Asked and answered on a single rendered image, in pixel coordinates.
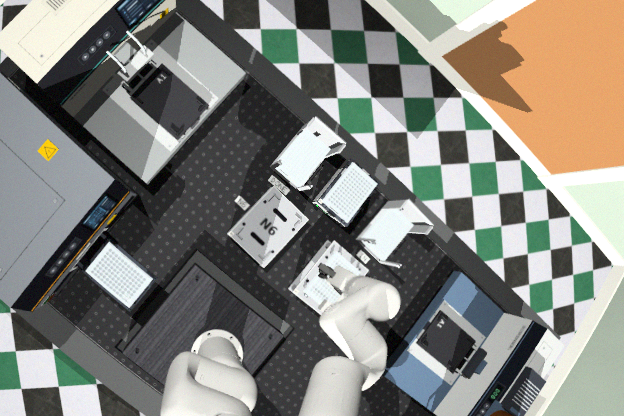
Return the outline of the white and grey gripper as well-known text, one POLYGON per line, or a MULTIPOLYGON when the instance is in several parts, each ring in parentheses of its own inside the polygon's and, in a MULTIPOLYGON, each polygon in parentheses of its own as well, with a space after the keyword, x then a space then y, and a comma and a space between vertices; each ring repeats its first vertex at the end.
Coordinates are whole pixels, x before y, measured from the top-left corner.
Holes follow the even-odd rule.
POLYGON ((330 285, 340 295, 344 293, 344 288, 346 284, 352 278, 357 276, 351 271, 340 266, 336 266, 333 270, 329 266, 325 266, 325 264, 320 263, 318 265, 318 268, 319 268, 318 277, 322 279, 326 279, 326 283, 330 285), (327 277, 328 275, 329 275, 329 278, 327 277))

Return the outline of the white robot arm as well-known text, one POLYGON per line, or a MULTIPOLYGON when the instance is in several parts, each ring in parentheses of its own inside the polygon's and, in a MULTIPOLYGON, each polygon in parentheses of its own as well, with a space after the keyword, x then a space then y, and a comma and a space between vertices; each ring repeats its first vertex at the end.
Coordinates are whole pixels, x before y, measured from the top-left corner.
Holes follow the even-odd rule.
MULTIPOLYGON (((367 319, 392 319, 401 305, 398 290, 356 276, 337 301, 321 302, 319 323, 349 358, 331 356, 315 365, 298 416, 358 416, 362 391, 386 368, 386 341, 367 319)), ((161 416, 252 416, 258 389, 242 359, 241 344, 230 332, 201 334, 191 352, 180 353, 170 365, 161 416)))

